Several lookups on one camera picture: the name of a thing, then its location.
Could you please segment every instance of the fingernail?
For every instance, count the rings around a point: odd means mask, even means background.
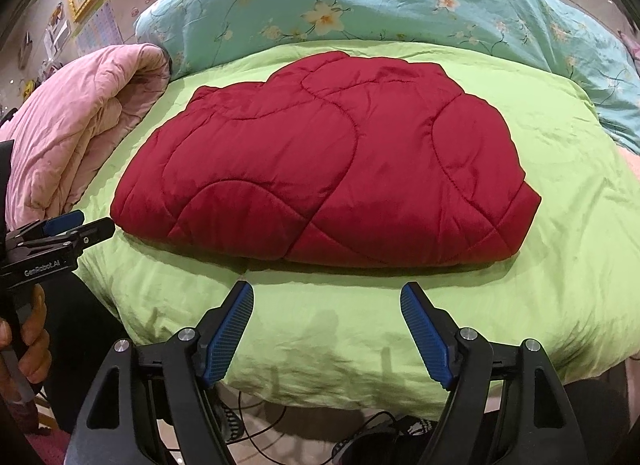
[[[10,335],[11,331],[9,330],[9,324],[4,321],[0,322],[0,347],[9,345]]]

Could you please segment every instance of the silver screw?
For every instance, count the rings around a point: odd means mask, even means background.
[[[178,339],[185,342],[193,339],[194,336],[196,336],[196,330],[194,330],[193,328],[185,328],[180,333],[178,333]]]
[[[529,351],[540,351],[540,348],[542,347],[537,340],[533,339],[527,339],[524,345]]]
[[[115,349],[118,353],[127,351],[129,349],[129,341],[121,339],[113,345],[113,349]]]
[[[476,340],[478,338],[478,332],[473,328],[462,328],[462,330],[460,330],[460,336],[465,340]]]

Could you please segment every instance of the folded red comforter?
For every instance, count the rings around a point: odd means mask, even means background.
[[[438,64],[305,58],[201,87],[127,167],[111,216],[140,238],[340,267],[489,263],[540,205],[497,109]]]

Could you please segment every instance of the pink blanket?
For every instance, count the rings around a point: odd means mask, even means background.
[[[151,44],[101,49],[44,82],[0,128],[0,141],[15,140],[7,227],[69,212],[168,83],[168,59]]]

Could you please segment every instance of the blue gripper pad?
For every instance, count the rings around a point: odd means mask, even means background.
[[[208,387],[225,377],[253,311],[254,289],[249,283],[245,283],[207,347],[207,362],[202,380]]]
[[[68,214],[47,220],[42,229],[47,236],[57,236],[58,234],[77,228],[83,223],[84,214],[82,210],[73,210],[73,212],[69,212]]]
[[[449,350],[409,285],[400,292],[400,310],[429,376],[448,389],[453,382]]]

